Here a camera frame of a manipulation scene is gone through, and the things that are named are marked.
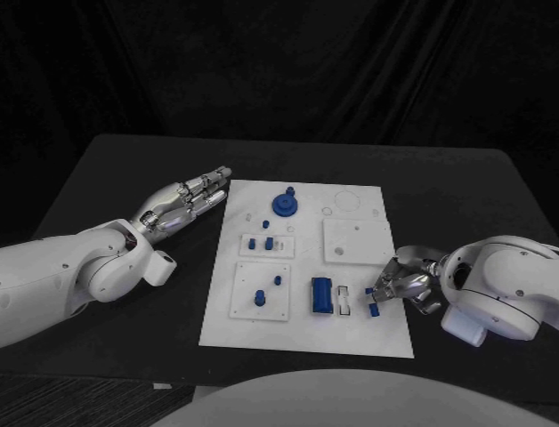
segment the white panel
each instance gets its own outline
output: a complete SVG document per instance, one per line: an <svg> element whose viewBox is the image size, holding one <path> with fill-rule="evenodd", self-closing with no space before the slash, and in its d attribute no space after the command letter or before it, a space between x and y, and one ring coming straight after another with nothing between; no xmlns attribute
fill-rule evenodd
<svg viewBox="0 0 559 427"><path fill-rule="evenodd" d="M282 278L281 285L274 283ZM264 291L265 304L254 303L256 291ZM232 286L229 316L258 320L288 321L290 314L290 265L269 262L239 262Z"/></svg>
<svg viewBox="0 0 559 427"><path fill-rule="evenodd" d="M380 265L324 262L323 220L359 220L386 224L379 187L297 182L232 180L216 266L203 319L200 345L248 349L316 351L412 358L411 336L401 300L379 305L379 317L369 315L365 289L373 286ZM282 218L271 208L274 197L295 188L297 213ZM262 221L269 228L262 228ZM294 259L264 259L241 255L243 234L295 238ZM287 322L232 318L232 288L239 262L290 265L290 320ZM311 278L330 278L331 298L347 286L350 316L311 313Z"/></svg>
<svg viewBox="0 0 559 427"><path fill-rule="evenodd" d="M324 261L380 265L395 254L388 222L333 220L324 223Z"/></svg>
<svg viewBox="0 0 559 427"><path fill-rule="evenodd" d="M251 238L256 241L254 249L249 248ZM274 249L271 250L265 248L266 238L274 238ZM239 255L292 259L295 257L295 238L290 236L266 236L264 234L243 234L241 236Z"/></svg>

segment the small blue part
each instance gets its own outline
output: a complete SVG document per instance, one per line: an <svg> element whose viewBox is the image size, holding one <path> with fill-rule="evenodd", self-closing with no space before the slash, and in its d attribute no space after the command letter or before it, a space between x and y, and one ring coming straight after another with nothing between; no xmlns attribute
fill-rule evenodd
<svg viewBox="0 0 559 427"><path fill-rule="evenodd" d="M281 194L271 204L271 207L274 209L274 212L279 216L292 216L298 209L298 202L295 199L295 189L292 187L288 187L285 189L285 194Z"/></svg>
<svg viewBox="0 0 559 427"><path fill-rule="evenodd" d="M314 313L333 314L331 287L328 278L311 279L311 311Z"/></svg>
<svg viewBox="0 0 559 427"><path fill-rule="evenodd" d="M256 296L254 297L254 303L261 307L266 302L266 298L264 297L264 291L256 291Z"/></svg>
<svg viewBox="0 0 559 427"><path fill-rule="evenodd" d="M369 314L372 315L372 318L379 316L379 305L375 302L369 304Z"/></svg>

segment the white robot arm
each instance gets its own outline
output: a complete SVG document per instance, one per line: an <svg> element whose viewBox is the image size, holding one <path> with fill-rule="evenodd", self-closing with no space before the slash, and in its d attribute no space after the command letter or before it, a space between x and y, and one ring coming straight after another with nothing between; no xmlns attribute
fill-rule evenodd
<svg viewBox="0 0 559 427"><path fill-rule="evenodd" d="M129 222L0 249L0 347L73 317L89 302L117 300L141 278L164 285L177 263L151 245L222 202L226 193L217 189L229 175L220 167L170 184Z"/></svg>
<svg viewBox="0 0 559 427"><path fill-rule="evenodd" d="M489 238L450 255L405 246L367 298L408 298L428 314L441 307L431 298L438 286L448 300L442 328L476 347L487 330L525 341L542 322L559 330L559 248L512 236Z"/></svg>

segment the white platform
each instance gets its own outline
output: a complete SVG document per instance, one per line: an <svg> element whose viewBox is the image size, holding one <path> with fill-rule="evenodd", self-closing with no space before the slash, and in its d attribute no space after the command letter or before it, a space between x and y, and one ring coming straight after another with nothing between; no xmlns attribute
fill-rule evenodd
<svg viewBox="0 0 559 427"><path fill-rule="evenodd" d="M282 218L275 215L271 203L274 197L285 193L288 186L295 188L298 211L294 216ZM389 259L393 252L392 236L378 187L239 180L230 182L200 345L414 357L402 301L380 304L376 318L370 317L365 302L365 289L373 286L385 265L360 265L359 259L349 260L357 262L349 264L324 261L324 219L356 220L360 222L359 228L365 226L367 230L375 230L378 238L369 241L375 245L367 247L367 253L383 253L386 260ZM264 220L271 223L268 229L262 228ZM245 234L294 237L294 259L243 256ZM239 262L290 265L288 321L229 316L230 305L235 303L232 296ZM331 315L311 313L311 278L331 279ZM337 286L349 288L350 316L339 314ZM249 298L254 305L254 294L243 299Z"/></svg>

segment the black table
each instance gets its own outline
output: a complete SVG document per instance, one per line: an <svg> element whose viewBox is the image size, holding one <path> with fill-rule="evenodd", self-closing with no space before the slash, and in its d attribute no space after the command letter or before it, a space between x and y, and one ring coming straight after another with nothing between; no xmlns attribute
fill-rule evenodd
<svg viewBox="0 0 559 427"><path fill-rule="evenodd" d="M396 246L451 251L500 234L559 245L497 150L125 135L92 141L36 237L128 219L157 189L220 165L246 180L380 186ZM352 367L419 375L502 399L559 403L559 333L546 325L532 342L489 334L476 349L442 331L442 310L425 317L406 304L415 359L199 347L223 212L219 206L161 242L180 263L168 283L141 283L121 300L89 304L76 318L1 349L1 373L226 386L279 372Z"/></svg>

